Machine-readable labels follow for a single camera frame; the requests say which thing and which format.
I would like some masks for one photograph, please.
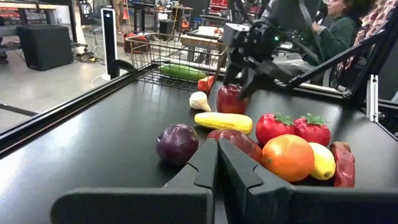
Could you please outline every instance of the tomato leaves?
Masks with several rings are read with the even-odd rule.
[[[321,118],[320,116],[314,116],[310,113],[307,113],[306,116],[301,116],[302,118],[305,118],[307,120],[307,124],[318,124],[318,125],[324,125],[327,122]]]
[[[284,123],[284,124],[288,125],[288,126],[291,126],[291,125],[294,124],[293,121],[292,121],[292,118],[290,118],[290,116],[281,115],[280,112],[275,114],[275,119],[278,120],[281,123]]]

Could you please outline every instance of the dark hair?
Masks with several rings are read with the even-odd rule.
[[[377,0],[343,0],[346,7],[343,14],[350,17],[360,18],[367,16],[375,8]]]

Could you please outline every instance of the garlic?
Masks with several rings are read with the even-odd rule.
[[[189,98],[189,105],[193,109],[211,112],[211,108],[207,103],[207,95],[202,91],[192,93],[191,97]]]

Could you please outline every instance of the fake vegetable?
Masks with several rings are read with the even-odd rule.
[[[198,90],[208,92],[211,90],[211,87],[214,83],[214,75],[209,75],[206,78],[202,78],[198,81]]]
[[[306,178],[312,172],[314,162],[311,146],[296,135],[273,138],[262,149],[262,165],[288,182]]]
[[[189,98],[189,105],[196,110],[211,112],[211,108],[207,103],[207,95],[202,91],[192,93],[191,97]]]
[[[335,174],[336,163],[333,154],[321,144],[309,143],[315,156],[315,164],[311,176],[318,180],[328,180]]]
[[[330,148],[335,157],[335,187],[355,186],[355,157],[345,142],[334,142]]]
[[[274,137],[283,134],[294,134],[293,121],[289,116],[269,113],[262,115],[257,122],[256,137],[262,146]]]
[[[308,113],[294,121],[296,135],[308,142],[316,142],[327,147],[330,142],[330,131],[325,120]]]
[[[262,152],[260,146],[240,131],[230,129],[214,130],[207,138],[214,138],[217,141],[219,139],[227,139],[256,162],[261,163]]]
[[[198,150],[195,130],[185,124],[171,124],[156,139],[159,157],[175,166],[184,165]]]
[[[171,77],[184,78],[189,80],[200,80],[206,77],[206,74],[195,68],[191,68],[185,65],[177,65],[174,63],[168,63],[160,66],[160,72],[166,73]]]
[[[232,129],[250,134],[253,128],[251,118],[241,114],[226,114],[217,112],[204,112],[195,115],[195,122],[206,128]]]
[[[222,86],[217,93],[217,111],[220,113],[244,114],[248,107],[248,99],[239,99],[239,85]]]

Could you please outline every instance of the tomato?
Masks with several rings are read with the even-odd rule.
[[[256,137],[260,145],[265,145],[274,137],[283,134],[294,134],[294,125],[289,116],[281,114],[264,114],[256,125]]]
[[[261,163],[262,152],[260,146],[240,131],[230,129],[214,130],[207,138],[215,138],[217,141],[219,139],[227,139],[256,162]]]
[[[321,117],[308,113],[294,121],[295,133],[308,142],[316,142],[328,147],[330,131],[325,123]]]

